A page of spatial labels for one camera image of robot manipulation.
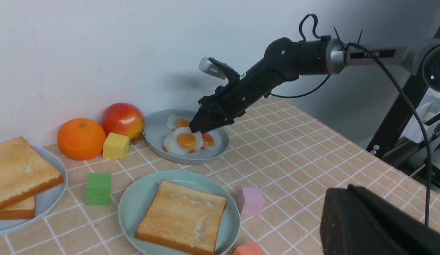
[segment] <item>bread slice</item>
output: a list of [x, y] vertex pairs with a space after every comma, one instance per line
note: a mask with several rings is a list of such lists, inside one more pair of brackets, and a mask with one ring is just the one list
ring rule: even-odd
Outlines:
[[0, 211], [0, 220], [30, 220], [34, 217], [35, 197], [30, 197]]
[[161, 181], [136, 239], [193, 255], [214, 255], [227, 197]]
[[0, 144], [0, 210], [61, 184], [64, 178], [23, 137]]

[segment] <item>table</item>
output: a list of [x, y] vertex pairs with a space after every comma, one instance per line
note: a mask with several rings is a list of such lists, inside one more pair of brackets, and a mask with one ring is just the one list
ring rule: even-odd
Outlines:
[[[320, 255], [320, 219], [328, 187], [356, 184], [401, 208], [417, 220], [424, 215], [425, 187], [288, 102], [261, 99], [236, 124], [227, 126], [228, 150], [211, 163], [182, 165], [161, 158], [144, 141], [131, 145], [119, 161], [74, 161], [57, 145], [45, 148], [59, 156], [69, 171], [68, 188], [42, 221], [0, 238], [0, 255], [134, 255], [117, 217], [125, 189], [142, 176], [165, 170], [202, 174], [233, 198], [244, 186], [265, 194], [260, 217], [241, 217], [233, 249], [257, 241], [270, 255]], [[86, 206], [87, 174], [112, 176], [112, 202]], [[430, 227], [440, 232], [440, 195], [431, 193]]]

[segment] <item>robotic arm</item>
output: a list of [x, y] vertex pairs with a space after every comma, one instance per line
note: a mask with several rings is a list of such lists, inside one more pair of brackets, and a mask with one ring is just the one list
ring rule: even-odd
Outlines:
[[[228, 79], [215, 94], [202, 97], [199, 110], [190, 123], [192, 132], [209, 132], [234, 123], [245, 110], [268, 97], [272, 89], [294, 81], [300, 75], [338, 74], [346, 66], [376, 65], [369, 54], [353, 47], [346, 50], [339, 39], [321, 36], [316, 41], [292, 42], [277, 39], [266, 49], [264, 57], [244, 74], [214, 58], [202, 58], [199, 69]], [[440, 92], [440, 39], [389, 42], [364, 45], [385, 65], [400, 65], [412, 75], [421, 72], [429, 87]]]

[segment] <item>apple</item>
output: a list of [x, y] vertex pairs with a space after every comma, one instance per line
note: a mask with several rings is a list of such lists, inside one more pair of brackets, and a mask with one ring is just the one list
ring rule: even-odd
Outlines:
[[103, 113], [102, 127], [107, 136], [110, 132], [125, 135], [135, 144], [144, 137], [145, 119], [136, 106], [130, 103], [115, 103]]

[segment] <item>gray plate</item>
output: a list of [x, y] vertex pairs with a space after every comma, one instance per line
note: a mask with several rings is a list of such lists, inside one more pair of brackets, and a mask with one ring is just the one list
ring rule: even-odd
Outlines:
[[225, 254], [236, 242], [240, 230], [240, 215], [233, 198], [220, 185], [196, 173], [173, 170], [146, 175], [125, 191], [119, 203], [119, 223], [134, 248], [144, 255], [187, 255], [161, 245], [135, 239], [134, 232], [146, 214], [162, 180], [228, 198], [217, 235], [215, 255]]
[[163, 150], [163, 141], [166, 138], [171, 130], [166, 127], [166, 121], [171, 114], [181, 114], [188, 118], [193, 118], [196, 114], [195, 112], [185, 111], [185, 110], [163, 110], [160, 112], [153, 113], [146, 117], [146, 127], [144, 133], [146, 134], [145, 140], [149, 147], [158, 155], [161, 155], [163, 158], [168, 160], [187, 164], [187, 165], [197, 165], [203, 164], [217, 159], [225, 150], [228, 148], [229, 137], [226, 131], [223, 128], [218, 128], [213, 130], [212, 132], [217, 132], [221, 139], [222, 144], [218, 148], [218, 150], [213, 151], [205, 151], [199, 150], [195, 153], [187, 154], [187, 155], [172, 155], [166, 153]]
[[0, 221], [0, 236], [5, 236], [7, 234], [12, 234], [17, 231], [23, 230], [33, 224], [37, 223], [43, 217], [45, 217], [58, 203], [59, 199], [62, 197], [64, 190], [67, 186], [67, 170], [61, 160], [56, 157], [53, 153], [40, 148], [32, 146], [32, 148], [50, 163], [56, 170], [58, 170], [64, 177], [64, 182], [56, 187], [53, 187], [45, 192], [37, 195], [35, 198], [35, 218], [32, 220], [11, 220], [11, 221]]

